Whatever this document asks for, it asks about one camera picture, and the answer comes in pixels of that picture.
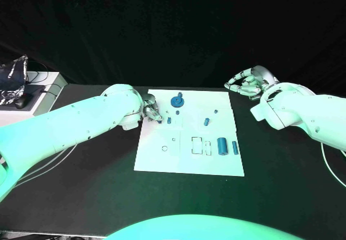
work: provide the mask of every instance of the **white cable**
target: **white cable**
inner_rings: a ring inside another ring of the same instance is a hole
[[[62,161],[65,160],[65,158],[70,156],[70,154],[71,154],[72,151],[75,150],[77,146],[78,146],[78,144],[74,146],[74,148],[71,149],[71,151],[70,151],[70,153],[67,154],[67,156],[64,157],[64,159],[62,159],[45,172],[42,172],[39,175],[33,176],[32,178],[29,178],[29,179],[25,180],[23,182],[21,182],[21,183],[15,186],[15,188],[16,188],[18,186],[21,186],[22,184],[25,184],[26,182],[29,182],[31,180],[33,180],[36,177],[39,177],[39,176],[44,175],[45,173],[48,173],[48,172],[62,163]]]
[[[341,182],[341,184],[346,187],[346,184],[342,182],[342,180],[339,179],[339,177],[336,176],[335,172],[332,171],[330,169],[330,165],[328,163],[328,159],[326,159],[326,155],[325,155],[325,149],[323,149],[323,143],[320,143],[320,149],[322,149],[322,155],[323,155],[323,159],[325,159],[325,162],[326,162],[326,167],[329,169],[329,171],[332,172],[333,174],[333,177],[336,178],[336,180]]]
[[[26,175],[19,179],[19,181],[23,180],[26,177],[29,177],[32,174],[35,174],[42,168],[45,168],[45,167],[57,160],[57,158],[64,154],[65,151],[67,151],[67,149],[58,154],[58,156],[57,156],[41,168],[38,168],[35,171],[32,171],[29,174],[26,174]]]

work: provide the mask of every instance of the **small blue part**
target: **small blue part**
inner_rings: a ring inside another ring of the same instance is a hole
[[[237,141],[232,141],[232,151],[234,151],[234,155],[238,155]]]
[[[175,108],[181,108],[183,105],[185,105],[185,99],[183,99],[183,94],[179,93],[178,96],[175,96],[172,99],[170,99],[170,105],[175,107]]]
[[[230,154],[228,143],[224,137],[218,138],[218,154],[222,156]]]
[[[208,126],[208,123],[209,123],[209,118],[205,119],[204,125]]]

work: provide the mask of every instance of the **black curtain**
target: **black curtain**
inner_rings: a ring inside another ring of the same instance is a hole
[[[0,9],[0,63],[28,54],[71,83],[222,87],[263,65],[281,82],[346,96],[346,1],[5,0]]]

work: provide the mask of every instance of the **blue cylinder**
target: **blue cylinder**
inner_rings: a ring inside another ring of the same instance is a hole
[[[208,126],[208,123],[209,123],[209,118],[205,119],[204,125]]]
[[[234,151],[234,155],[238,155],[237,141],[232,141],[232,151]]]
[[[224,137],[218,138],[218,154],[219,155],[228,155],[230,154],[228,143],[227,143],[227,139]]]

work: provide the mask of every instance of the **robotic hand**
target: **robotic hand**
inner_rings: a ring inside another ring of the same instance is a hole
[[[243,86],[235,85],[243,78]],[[280,82],[263,66],[238,73],[225,88],[260,99],[251,109],[257,121],[266,119],[277,130],[297,126],[315,140],[346,151],[346,98],[316,95],[307,87]]]
[[[117,125],[124,130],[139,121],[162,121],[156,97],[140,96],[130,85],[116,84],[101,94],[25,121],[0,127],[0,201],[32,166]]]

